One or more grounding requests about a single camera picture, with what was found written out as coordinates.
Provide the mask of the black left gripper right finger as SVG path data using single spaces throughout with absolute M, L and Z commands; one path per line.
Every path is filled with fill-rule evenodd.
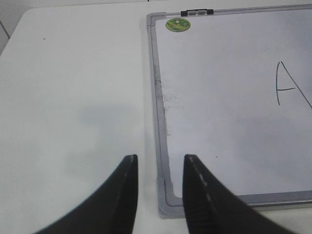
M 229 191 L 196 155 L 185 155 L 182 200 L 191 234 L 290 234 Z

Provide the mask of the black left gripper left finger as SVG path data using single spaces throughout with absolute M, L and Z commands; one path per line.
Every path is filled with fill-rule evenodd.
M 106 181 L 41 234 L 130 234 L 138 203 L 138 158 L 125 156 Z

